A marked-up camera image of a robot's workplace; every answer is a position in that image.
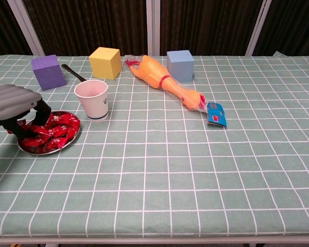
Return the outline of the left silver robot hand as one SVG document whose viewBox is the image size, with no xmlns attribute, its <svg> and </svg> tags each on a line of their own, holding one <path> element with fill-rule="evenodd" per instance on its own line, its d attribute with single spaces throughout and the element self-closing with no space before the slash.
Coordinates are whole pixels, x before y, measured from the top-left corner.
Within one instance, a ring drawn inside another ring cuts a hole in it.
<svg viewBox="0 0 309 247">
<path fill-rule="evenodd" d="M 0 85 L 0 126 L 12 132 L 17 138 L 35 137 L 35 133 L 23 129 L 18 124 L 18 119 L 27 115 L 31 109 L 36 110 L 33 124 L 45 125 L 51 114 L 51 108 L 41 94 L 13 84 Z"/>
</svg>

